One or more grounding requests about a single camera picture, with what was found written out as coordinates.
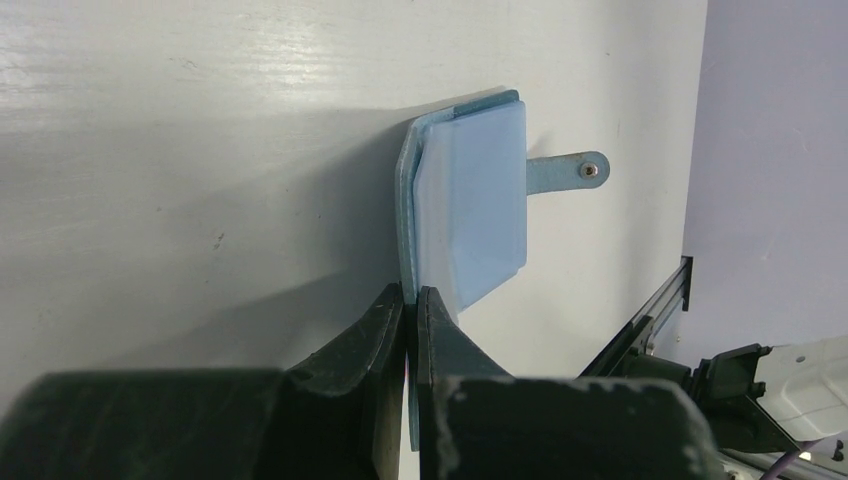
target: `white wall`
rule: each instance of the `white wall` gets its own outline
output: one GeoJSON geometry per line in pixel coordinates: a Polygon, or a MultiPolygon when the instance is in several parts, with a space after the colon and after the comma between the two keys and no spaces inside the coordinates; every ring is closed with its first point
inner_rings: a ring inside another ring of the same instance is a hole
{"type": "Polygon", "coordinates": [[[574,375],[676,268],[705,0],[0,0],[0,411],[48,370],[290,366],[398,278],[410,118],[515,87],[529,263],[461,323],[574,375]]]}
{"type": "Polygon", "coordinates": [[[848,334],[848,2],[710,2],[668,354],[848,334]]]}

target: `white wooden surface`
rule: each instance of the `white wooden surface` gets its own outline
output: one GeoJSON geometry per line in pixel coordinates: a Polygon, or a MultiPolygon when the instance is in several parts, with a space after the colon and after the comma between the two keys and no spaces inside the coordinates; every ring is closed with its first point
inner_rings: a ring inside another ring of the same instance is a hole
{"type": "MultiPolygon", "coordinates": [[[[515,87],[529,263],[460,323],[574,375],[678,263],[706,1],[0,0],[0,410],[47,370],[290,366],[398,277],[402,122],[515,87]]],[[[404,460],[404,471],[414,465],[404,460]]]]}

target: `purple cable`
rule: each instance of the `purple cable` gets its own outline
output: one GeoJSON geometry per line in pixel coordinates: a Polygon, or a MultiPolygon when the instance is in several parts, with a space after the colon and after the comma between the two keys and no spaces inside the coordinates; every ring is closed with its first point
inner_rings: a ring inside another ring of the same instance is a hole
{"type": "Polygon", "coordinates": [[[795,459],[798,458],[799,455],[801,455],[801,452],[807,451],[808,448],[812,447],[817,443],[819,443],[819,440],[813,440],[811,442],[801,442],[799,444],[799,446],[801,447],[799,450],[795,452],[784,453],[783,456],[781,456],[777,459],[776,462],[774,462],[774,465],[772,465],[768,470],[766,470],[763,476],[760,477],[760,480],[775,480],[780,476],[781,473],[783,473],[784,470],[786,470],[789,464],[794,462],[795,459]]]}

